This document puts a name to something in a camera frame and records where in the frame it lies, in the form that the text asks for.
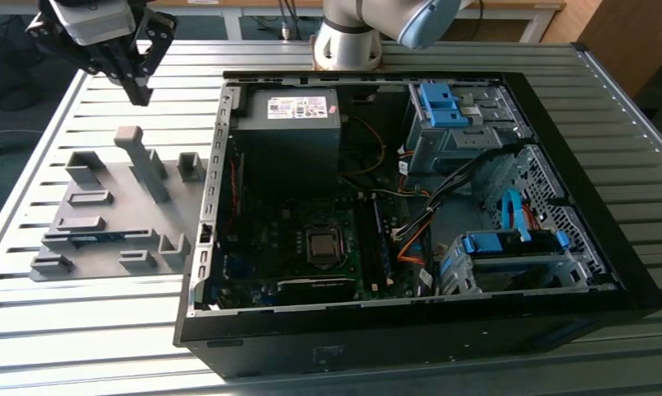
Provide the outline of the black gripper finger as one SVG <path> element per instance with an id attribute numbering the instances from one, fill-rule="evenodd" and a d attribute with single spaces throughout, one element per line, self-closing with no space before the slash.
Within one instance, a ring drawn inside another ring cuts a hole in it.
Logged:
<path id="1" fill-rule="evenodd" d="M 164 12 L 146 11 L 140 24 L 143 32 L 151 41 L 151 46 L 136 60 L 136 95 L 135 105 L 147 106 L 152 95 L 148 88 L 148 78 L 159 68 L 164 55 L 171 47 L 178 29 L 178 18 Z"/>
<path id="2" fill-rule="evenodd" d="M 86 71 L 87 45 L 126 38 L 136 46 L 138 1 L 39 1 L 26 33 L 43 47 Z M 110 78 L 135 104 L 136 79 Z"/>

